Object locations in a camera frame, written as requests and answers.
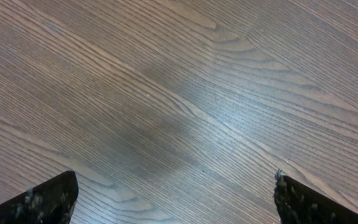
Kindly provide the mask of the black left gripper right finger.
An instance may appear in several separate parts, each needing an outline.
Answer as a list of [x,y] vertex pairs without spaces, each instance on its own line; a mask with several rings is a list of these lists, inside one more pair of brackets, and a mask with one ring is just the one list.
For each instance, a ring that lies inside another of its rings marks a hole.
[[285,175],[275,174],[274,202],[282,224],[358,224],[358,213]]

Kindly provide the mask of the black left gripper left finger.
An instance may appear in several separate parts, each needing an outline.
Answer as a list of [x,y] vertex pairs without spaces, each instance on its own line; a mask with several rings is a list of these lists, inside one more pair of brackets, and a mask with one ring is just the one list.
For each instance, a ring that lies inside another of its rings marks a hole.
[[75,172],[65,171],[0,204],[0,224],[69,224],[79,194]]

